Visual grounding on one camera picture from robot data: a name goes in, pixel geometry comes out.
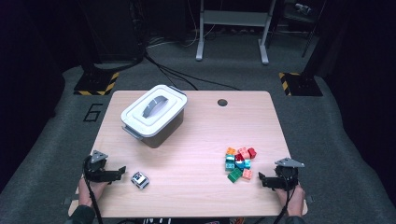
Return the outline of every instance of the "white plastic container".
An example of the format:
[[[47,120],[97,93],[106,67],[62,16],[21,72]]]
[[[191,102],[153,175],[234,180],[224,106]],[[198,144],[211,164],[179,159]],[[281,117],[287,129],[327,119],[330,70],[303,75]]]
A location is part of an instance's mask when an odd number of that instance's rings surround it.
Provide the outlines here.
[[[183,122],[186,103],[182,91],[155,86],[122,112],[122,129],[149,147],[159,147]]]

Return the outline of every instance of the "yellow and black warning tape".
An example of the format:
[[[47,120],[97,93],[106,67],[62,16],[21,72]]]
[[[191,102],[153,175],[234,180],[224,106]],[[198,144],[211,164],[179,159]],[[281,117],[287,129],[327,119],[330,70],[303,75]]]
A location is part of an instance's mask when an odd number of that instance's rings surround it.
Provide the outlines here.
[[[280,81],[282,82],[283,91],[286,95],[291,95],[290,87],[286,81],[286,75],[299,76],[299,73],[279,73]]]
[[[108,83],[108,85],[107,85],[105,90],[99,90],[99,91],[75,91],[74,94],[75,95],[109,95],[111,93],[111,90],[114,88],[114,85],[116,84],[116,80],[117,80],[117,77],[119,77],[119,74],[120,73],[115,73],[111,77],[111,79],[110,79],[110,81],[109,81],[109,83]]]

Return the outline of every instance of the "gray carpet floor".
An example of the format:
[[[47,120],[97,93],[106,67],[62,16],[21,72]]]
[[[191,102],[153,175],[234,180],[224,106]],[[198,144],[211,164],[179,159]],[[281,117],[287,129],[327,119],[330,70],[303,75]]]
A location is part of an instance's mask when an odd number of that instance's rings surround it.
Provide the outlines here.
[[[396,209],[375,171],[362,159],[343,129],[337,103],[322,77],[316,81],[322,97],[286,96],[279,72],[302,72],[305,40],[276,35],[268,49],[270,63],[262,65],[256,35],[217,36],[205,42],[204,59],[195,61],[197,43],[183,47],[168,43],[148,48],[162,65],[190,76],[234,86],[242,91],[268,91],[284,132],[290,154],[305,163],[300,181],[314,201],[304,217],[307,223],[396,223]],[[100,64],[115,67],[120,64]],[[114,91],[144,90],[158,84],[172,85],[152,63],[144,60],[120,72],[113,91],[106,96],[79,96],[73,88],[82,75],[80,67],[64,73],[66,87],[34,147],[0,195],[0,223],[63,223],[76,190],[82,160],[92,145]],[[199,90],[231,90],[190,79]],[[178,88],[193,88],[176,80]],[[92,104],[100,111],[97,121],[84,122]],[[247,218],[254,223],[256,217]],[[262,223],[273,223],[268,217]],[[119,219],[105,218],[105,223]]]

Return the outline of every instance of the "black equipment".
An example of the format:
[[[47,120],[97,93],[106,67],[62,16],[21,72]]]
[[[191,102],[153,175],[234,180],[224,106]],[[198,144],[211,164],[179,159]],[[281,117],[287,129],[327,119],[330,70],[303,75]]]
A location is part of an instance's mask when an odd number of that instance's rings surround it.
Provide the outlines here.
[[[83,172],[87,180],[92,182],[121,180],[121,176],[125,174],[126,166],[121,167],[118,171],[105,171],[107,157],[105,153],[94,150],[92,156],[88,156],[84,160]]]
[[[259,172],[262,186],[285,191],[294,189],[298,185],[298,167],[305,167],[305,165],[290,158],[276,161],[275,164],[277,164],[275,168],[276,177],[266,177]]]

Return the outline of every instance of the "colored block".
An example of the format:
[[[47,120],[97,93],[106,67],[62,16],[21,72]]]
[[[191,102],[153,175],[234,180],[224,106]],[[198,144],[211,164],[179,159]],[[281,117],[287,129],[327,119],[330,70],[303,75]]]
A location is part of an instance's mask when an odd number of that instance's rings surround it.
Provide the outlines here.
[[[244,160],[244,157],[240,153],[235,155],[235,161],[243,161],[243,160]]]
[[[242,175],[242,171],[240,171],[239,169],[235,168],[235,169],[233,169],[232,172],[230,172],[228,174],[227,177],[231,180],[231,182],[235,183],[235,181],[237,179],[239,179],[239,177],[241,177],[241,175]]]
[[[244,160],[244,163],[245,163],[245,168],[246,168],[246,169],[250,169],[250,167],[251,167],[251,162],[250,162],[250,160]]]
[[[225,171],[232,171],[233,169],[235,169],[235,164],[232,162],[226,162],[225,163]]]
[[[235,155],[225,155],[225,162],[231,162],[234,163],[235,162]]]
[[[250,180],[252,176],[252,171],[248,169],[244,169],[244,173],[242,173],[242,178],[246,180]]]
[[[250,154],[250,158],[254,159],[257,155],[256,150],[254,150],[253,147],[251,147],[250,149],[247,150],[248,154]]]
[[[227,152],[225,154],[235,155],[236,150],[232,147],[228,147]]]
[[[244,160],[250,160],[250,154],[248,153],[248,150],[245,147],[239,148],[238,152],[242,155]]]
[[[236,161],[235,166],[242,171],[245,169],[245,162],[244,161]]]

